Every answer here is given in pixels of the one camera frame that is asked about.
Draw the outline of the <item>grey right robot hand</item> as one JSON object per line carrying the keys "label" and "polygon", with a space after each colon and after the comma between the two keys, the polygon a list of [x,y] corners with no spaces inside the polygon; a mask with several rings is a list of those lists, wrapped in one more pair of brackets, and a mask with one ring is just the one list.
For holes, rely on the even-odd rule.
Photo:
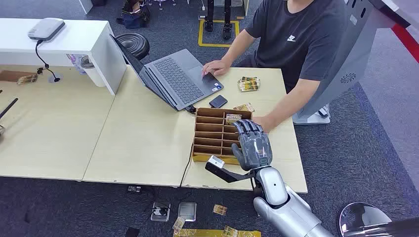
{"label": "grey right robot hand", "polygon": [[232,144],[233,155],[245,171],[269,166],[273,154],[268,134],[261,125],[250,119],[240,119],[233,123],[238,132],[240,144]]}

